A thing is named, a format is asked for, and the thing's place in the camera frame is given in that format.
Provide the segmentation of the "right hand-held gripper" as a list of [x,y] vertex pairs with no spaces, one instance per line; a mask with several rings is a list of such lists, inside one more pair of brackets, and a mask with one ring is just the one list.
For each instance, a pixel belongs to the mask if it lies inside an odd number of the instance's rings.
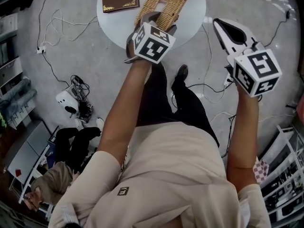
[[261,42],[251,47],[237,49],[254,38],[249,28],[229,19],[215,18],[213,28],[228,62],[233,67],[232,77],[250,97],[272,91],[282,76],[281,68],[272,50]]

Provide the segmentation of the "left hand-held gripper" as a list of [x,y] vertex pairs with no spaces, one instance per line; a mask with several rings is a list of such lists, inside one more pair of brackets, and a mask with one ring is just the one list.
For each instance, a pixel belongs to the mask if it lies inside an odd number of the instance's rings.
[[127,59],[130,64],[137,60],[146,60],[158,64],[173,47],[176,38],[173,36],[177,30],[176,24],[168,28],[167,32],[156,27],[159,11],[144,14],[139,21],[140,27],[132,33],[126,42]]

